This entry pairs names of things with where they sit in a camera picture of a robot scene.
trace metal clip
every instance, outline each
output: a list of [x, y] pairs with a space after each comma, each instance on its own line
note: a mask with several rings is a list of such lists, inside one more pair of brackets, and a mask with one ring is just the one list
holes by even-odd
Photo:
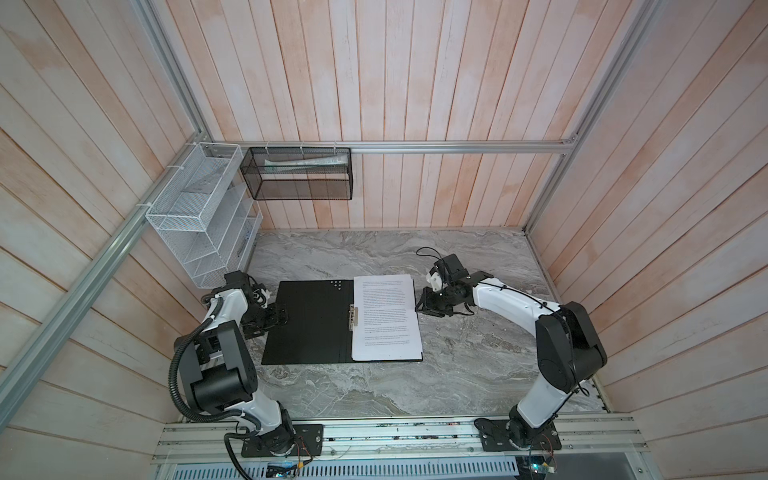
[[349, 331], [352, 332], [357, 326], [357, 307], [349, 306]]

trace white paper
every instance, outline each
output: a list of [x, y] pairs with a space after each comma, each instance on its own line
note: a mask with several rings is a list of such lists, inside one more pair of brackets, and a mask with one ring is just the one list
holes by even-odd
[[352, 359], [418, 360], [422, 337], [410, 275], [355, 277]]

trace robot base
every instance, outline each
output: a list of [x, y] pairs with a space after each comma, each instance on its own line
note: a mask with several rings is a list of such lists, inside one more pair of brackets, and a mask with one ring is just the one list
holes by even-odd
[[[483, 452], [527, 452], [528, 449], [519, 449], [509, 440], [507, 432], [509, 420], [477, 419], [475, 426], [480, 430], [480, 443]], [[551, 442], [552, 450], [561, 450], [563, 445], [551, 420], [544, 424], [544, 430], [533, 441], [533, 449], [549, 450]]]
[[[294, 425], [296, 435], [300, 436], [304, 441], [306, 449], [310, 451], [311, 456], [318, 457], [323, 450], [323, 424], [312, 423], [309, 425]], [[272, 457], [275, 455], [270, 453], [270, 450], [262, 442], [251, 442], [247, 440], [243, 443], [243, 451], [241, 452], [243, 458], [256, 458], [256, 457]], [[306, 453], [302, 449], [301, 455], [306, 456]], [[296, 446], [291, 447], [287, 456], [296, 456]]]

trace black wire mesh basket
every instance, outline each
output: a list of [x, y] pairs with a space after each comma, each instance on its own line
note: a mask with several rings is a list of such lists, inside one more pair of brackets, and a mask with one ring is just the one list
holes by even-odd
[[351, 200], [349, 148], [251, 147], [240, 171], [254, 200]]

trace aluminum rail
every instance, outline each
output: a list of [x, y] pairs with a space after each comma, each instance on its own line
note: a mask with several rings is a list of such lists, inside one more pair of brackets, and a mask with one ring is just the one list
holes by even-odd
[[[476, 418], [304, 419], [293, 424], [324, 425], [323, 452], [316, 457], [319, 460], [499, 455], [498, 452], [483, 452], [479, 432], [473, 424]], [[505, 416], [487, 418], [508, 419]], [[151, 463], [228, 462], [223, 436], [226, 432], [234, 432], [235, 425], [235, 422], [168, 423]], [[563, 449], [557, 451], [558, 455], [649, 450], [629, 414], [563, 413], [555, 419], [554, 425], [563, 445]], [[235, 452], [240, 451], [241, 445], [241, 442], [233, 441]], [[503, 455], [528, 455], [528, 450]], [[252, 460], [256, 459], [244, 459], [245, 462]]]
[[242, 148], [341, 147], [354, 154], [568, 154], [567, 141], [241, 141]]
[[[204, 133], [199, 133], [190, 138], [190, 143], [177, 154], [172, 164], [181, 163], [191, 151], [192, 143], [204, 136]], [[56, 354], [107, 286], [114, 272], [141, 238], [147, 226], [145, 214], [149, 210], [149, 204], [157, 198], [175, 170], [175, 168], [166, 168], [160, 175], [109, 242], [91, 261], [88, 268], [45, 317], [11, 365], [2, 373], [0, 376], [0, 432], [10, 423], [13, 415], [53, 362]]]
[[523, 227], [523, 230], [526, 233], [530, 233], [531, 230], [536, 227], [536, 223], [544, 213], [544, 209], [547, 207], [554, 191], [558, 188], [565, 173], [576, 158], [581, 145], [584, 143], [584, 139], [589, 136], [592, 128], [598, 122], [598, 118], [600, 118], [603, 111], [605, 111], [613, 93], [618, 88], [622, 78], [626, 75], [627, 70], [632, 63], [632, 59], [637, 55], [637, 52], [640, 50], [640, 46], [645, 38], [647, 38], [651, 27], [660, 17], [661, 11], [664, 10], [661, 6], [664, 3], [664, 0], [645, 0], [645, 3], [640, 7], [637, 17], [634, 19], [629, 32], [624, 37], [619, 52], [611, 62], [611, 66], [608, 68], [606, 75], [603, 77], [600, 86], [596, 90], [594, 98], [592, 98], [588, 105], [587, 112], [579, 121], [575, 133], [571, 137], [574, 142], [574, 148], [560, 159], [549, 176], [547, 183], [544, 185], [544, 188], [541, 189], [541, 194], [531, 209], [531, 216]]

